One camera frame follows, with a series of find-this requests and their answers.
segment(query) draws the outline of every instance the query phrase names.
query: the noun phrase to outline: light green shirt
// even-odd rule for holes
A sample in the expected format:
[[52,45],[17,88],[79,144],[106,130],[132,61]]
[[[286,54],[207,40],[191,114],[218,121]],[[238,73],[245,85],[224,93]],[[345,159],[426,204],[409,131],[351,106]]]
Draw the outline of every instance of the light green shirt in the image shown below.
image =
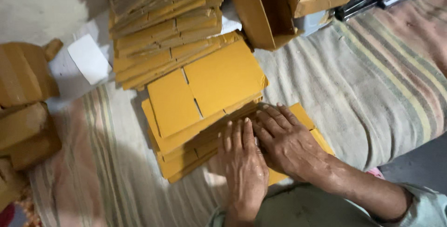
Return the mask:
[[[274,227],[447,227],[447,197],[425,187],[400,184],[413,195],[405,217],[395,224],[379,224],[354,203],[328,194],[310,184],[301,184],[266,198],[255,226]],[[207,226],[221,227],[225,212],[219,209]]]

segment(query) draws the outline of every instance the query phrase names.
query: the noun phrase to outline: man's left hand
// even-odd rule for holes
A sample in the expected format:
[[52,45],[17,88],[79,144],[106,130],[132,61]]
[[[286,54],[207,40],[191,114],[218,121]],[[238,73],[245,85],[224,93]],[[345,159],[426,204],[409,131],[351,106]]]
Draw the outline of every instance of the man's left hand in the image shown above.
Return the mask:
[[254,221],[267,194],[269,171],[261,151],[255,144],[249,118],[233,127],[227,124],[219,134],[219,156],[229,189],[226,226],[250,224]]

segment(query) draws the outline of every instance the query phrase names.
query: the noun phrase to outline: red object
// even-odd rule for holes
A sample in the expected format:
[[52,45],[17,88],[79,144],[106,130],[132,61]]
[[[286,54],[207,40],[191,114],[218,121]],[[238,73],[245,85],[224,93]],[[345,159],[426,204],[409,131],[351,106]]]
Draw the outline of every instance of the red object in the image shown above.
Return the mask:
[[8,227],[11,221],[14,219],[14,213],[16,209],[13,203],[10,203],[4,210],[0,213],[0,227]]

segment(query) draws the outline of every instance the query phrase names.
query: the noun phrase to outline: white paper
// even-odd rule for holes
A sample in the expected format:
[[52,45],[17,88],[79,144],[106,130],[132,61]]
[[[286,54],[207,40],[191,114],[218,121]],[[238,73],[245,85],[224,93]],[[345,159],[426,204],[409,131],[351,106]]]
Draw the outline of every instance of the white paper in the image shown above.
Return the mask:
[[242,30],[242,22],[239,19],[233,2],[231,0],[224,0],[222,3],[222,30],[220,34],[216,34],[213,37],[236,30]]
[[112,67],[90,34],[82,36],[68,46],[68,53],[90,85],[107,78],[112,71]]

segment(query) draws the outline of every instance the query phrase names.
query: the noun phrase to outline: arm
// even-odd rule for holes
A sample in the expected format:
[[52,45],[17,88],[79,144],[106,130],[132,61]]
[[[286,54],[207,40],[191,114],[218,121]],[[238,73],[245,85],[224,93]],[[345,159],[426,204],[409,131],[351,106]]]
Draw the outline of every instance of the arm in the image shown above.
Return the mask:
[[269,172],[256,146],[251,121],[228,122],[219,133],[219,156],[227,178],[229,201],[225,226],[253,226],[267,194]]
[[412,194],[403,187],[363,173],[324,152],[309,130],[286,107],[265,105],[254,131],[272,161],[295,180],[306,180],[340,195],[383,222],[403,218]]

